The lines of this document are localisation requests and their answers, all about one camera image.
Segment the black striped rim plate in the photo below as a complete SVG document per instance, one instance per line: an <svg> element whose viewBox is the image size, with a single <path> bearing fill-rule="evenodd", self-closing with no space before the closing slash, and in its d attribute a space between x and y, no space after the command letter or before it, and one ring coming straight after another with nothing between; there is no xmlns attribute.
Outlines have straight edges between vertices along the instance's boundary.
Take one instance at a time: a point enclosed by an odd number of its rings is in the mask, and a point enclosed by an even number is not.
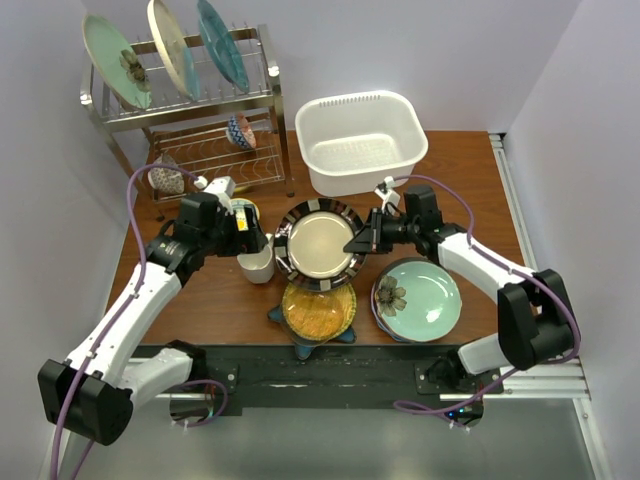
<svg viewBox="0 0 640 480"><path fill-rule="evenodd" d="M276 267L287 281L311 292L329 292L353 281L366 256L344 252L364 222L350 205L318 197L303 201L274 234Z"/></svg>

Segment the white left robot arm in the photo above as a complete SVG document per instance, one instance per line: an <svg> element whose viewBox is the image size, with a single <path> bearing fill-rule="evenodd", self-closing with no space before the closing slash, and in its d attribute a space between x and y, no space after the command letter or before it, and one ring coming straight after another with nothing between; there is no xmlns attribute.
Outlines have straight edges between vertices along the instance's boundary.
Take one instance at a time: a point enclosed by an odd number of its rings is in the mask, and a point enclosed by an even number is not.
<svg viewBox="0 0 640 480"><path fill-rule="evenodd" d="M48 360L37 380L47 420L101 445L114 443L136 409L179 386L200 390L207 380L203 350L172 341L153 358L127 366L164 307L207 257L259 253L268 238L251 204L232 205L192 193L143 249L129 284L94 331L63 362Z"/></svg>

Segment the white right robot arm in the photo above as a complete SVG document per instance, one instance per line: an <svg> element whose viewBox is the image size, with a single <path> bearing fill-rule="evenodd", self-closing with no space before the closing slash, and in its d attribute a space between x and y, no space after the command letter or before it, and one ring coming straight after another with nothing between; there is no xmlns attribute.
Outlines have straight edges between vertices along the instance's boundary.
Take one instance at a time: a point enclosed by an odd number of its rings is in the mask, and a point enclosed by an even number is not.
<svg viewBox="0 0 640 480"><path fill-rule="evenodd" d="M437 367L452 390L469 392L489 370L524 371L577 355L581 334L557 272L515 264L481 245L470 228L444 221L431 186L414 185L403 194L394 186L393 178L377 185L382 204L370 211L345 251L386 254L396 244L411 244L432 263L471 282L497 307L497 333L459 347Z"/></svg>

